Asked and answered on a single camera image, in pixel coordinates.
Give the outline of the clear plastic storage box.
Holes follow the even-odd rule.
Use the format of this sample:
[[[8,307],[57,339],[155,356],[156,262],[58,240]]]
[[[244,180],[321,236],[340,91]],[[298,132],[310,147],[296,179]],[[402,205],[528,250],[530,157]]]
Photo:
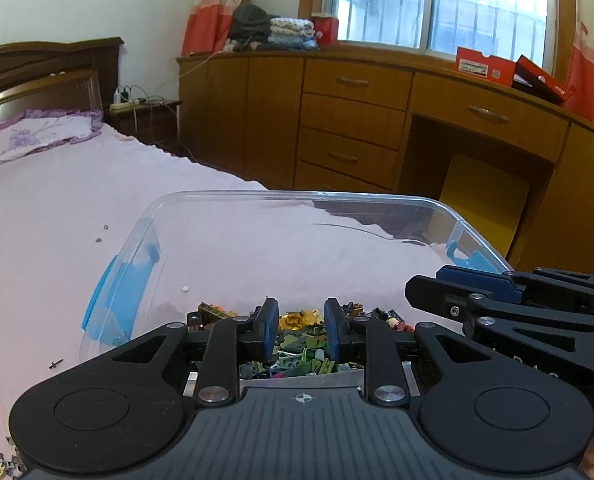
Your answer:
[[[266,298],[282,312],[328,298],[424,315],[404,296],[442,266],[508,270],[465,219],[429,198],[341,192],[178,192],[150,204],[99,279],[82,320],[88,360],[201,304],[248,315]]]

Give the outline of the wooden desk with drawers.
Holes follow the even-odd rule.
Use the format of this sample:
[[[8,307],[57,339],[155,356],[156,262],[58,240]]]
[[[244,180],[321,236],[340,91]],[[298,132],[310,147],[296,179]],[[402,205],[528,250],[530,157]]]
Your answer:
[[[178,60],[180,136],[206,165],[283,190],[477,203],[518,270],[594,273],[594,125],[535,96],[366,49]]]

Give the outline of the red shoe box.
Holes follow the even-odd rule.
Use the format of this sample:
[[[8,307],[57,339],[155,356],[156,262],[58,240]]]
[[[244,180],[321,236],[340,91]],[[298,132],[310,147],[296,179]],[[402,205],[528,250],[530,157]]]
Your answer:
[[[480,51],[458,47],[455,69],[462,74],[504,87],[527,91],[532,96],[556,105],[564,105],[571,96],[565,86],[525,55],[512,62],[506,58],[485,56]]]

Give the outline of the pink bed sheet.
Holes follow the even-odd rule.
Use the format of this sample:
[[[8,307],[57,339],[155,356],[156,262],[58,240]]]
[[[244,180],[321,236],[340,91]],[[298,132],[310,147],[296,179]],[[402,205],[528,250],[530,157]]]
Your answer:
[[[0,453],[37,382],[200,304],[246,314],[403,296],[456,237],[426,200],[276,195],[110,130],[0,166]]]

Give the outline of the dark wooden nightstand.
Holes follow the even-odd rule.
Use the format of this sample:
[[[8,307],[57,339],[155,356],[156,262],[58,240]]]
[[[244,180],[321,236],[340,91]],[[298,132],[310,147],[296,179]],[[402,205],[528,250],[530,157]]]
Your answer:
[[[104,122],[124,136],[132,136],[146,145],[153,145],[172,154],[182,152],[178,133],[178,111],[182,102],[162,102],[127,105],[120,110],[108,108]]]

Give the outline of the white power strip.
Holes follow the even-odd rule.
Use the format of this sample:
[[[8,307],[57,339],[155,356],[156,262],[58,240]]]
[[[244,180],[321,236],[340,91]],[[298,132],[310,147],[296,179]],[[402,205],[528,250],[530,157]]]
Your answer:
[[[129,87],[117,88],[109,105],[111,113],[124,112],[125,110],[134,110],[135,107],[142,104],[139,98],[134,98]]]

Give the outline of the window with metal bars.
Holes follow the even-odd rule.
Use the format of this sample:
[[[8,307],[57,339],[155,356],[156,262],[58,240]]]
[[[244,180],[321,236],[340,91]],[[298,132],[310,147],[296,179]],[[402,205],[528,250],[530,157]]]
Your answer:
[[[452,61],[458,48],[530,58],[558,80],[571,60],[574,0],[299,0],[302,18],[336,18],[343,46]]]

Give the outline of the purple floral pillow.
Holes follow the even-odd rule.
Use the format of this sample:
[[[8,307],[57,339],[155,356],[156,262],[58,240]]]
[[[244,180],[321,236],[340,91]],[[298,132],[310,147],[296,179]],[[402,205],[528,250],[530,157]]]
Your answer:
[[[65,144],[94,139],[101,110],[25,110],[0,122],[0,166]]]

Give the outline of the folded clothes pile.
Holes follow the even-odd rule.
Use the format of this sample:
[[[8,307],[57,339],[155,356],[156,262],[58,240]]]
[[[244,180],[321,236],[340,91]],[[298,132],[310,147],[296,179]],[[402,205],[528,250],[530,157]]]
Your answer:
[[[224,51],[316,51],[314,24],[303,18],[271,15],[245,3],[232,15]]]

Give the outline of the pink red curtain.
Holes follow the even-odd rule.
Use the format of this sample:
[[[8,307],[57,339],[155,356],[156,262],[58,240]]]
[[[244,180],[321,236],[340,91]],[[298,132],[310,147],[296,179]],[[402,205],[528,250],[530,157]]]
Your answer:
[[[233,13],[241,3],[242,0],[195,0],[187,20],[181,55],[221,51]]]

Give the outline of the dark wooden headboard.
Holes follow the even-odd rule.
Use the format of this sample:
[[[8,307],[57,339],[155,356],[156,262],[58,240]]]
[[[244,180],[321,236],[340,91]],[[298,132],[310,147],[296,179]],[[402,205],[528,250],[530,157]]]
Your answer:
[[[0,122],[25,110],[99,110],[119,83],[119,37],[0,46]]]

